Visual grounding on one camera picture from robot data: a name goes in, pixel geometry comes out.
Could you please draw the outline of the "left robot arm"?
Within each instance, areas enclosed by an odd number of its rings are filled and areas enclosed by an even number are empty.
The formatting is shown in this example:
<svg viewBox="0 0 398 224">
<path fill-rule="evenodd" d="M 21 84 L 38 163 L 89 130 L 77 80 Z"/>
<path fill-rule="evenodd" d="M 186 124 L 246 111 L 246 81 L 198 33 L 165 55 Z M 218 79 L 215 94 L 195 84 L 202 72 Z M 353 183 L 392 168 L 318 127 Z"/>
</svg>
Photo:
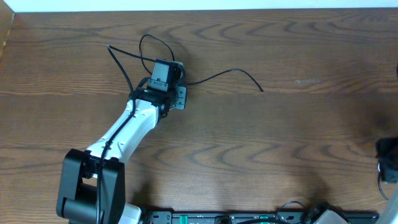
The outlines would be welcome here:
<svg viewBox="0 0 398 224">
<path fill-rule="evenodd" d="M 130 93 L 110 129 L 85 151 L 65 156 L 56 213 L 70 223 L 139 223 L 142 210 L 126 201 L 125 165 L 144 136 L 170 110 L 185 108 L 183 63 L 155 60 L 147 86 Z"/>
</svg>

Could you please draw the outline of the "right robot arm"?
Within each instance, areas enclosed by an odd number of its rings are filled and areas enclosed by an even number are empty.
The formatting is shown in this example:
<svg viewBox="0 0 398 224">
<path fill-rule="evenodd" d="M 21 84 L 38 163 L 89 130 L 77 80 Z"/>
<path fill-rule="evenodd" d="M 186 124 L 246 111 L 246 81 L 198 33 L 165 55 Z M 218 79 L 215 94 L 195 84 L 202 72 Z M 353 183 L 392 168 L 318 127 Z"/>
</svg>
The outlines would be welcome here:
<svg viewBox="0 0 398 224">
<path fill-rule="evenodd" d="M 377 186 L 387 206 L 376 223 L 397 224 L 397 189 L 388 198 L 382 183 L 397 184 L 397 137 L 380 138 L 375 143 L 377 158 Z M 319 224 L 350 224 L 352 221 L 336 207 L 325 202 L 317 205 L 307 213 L 303 221 Z"/>
</svg>

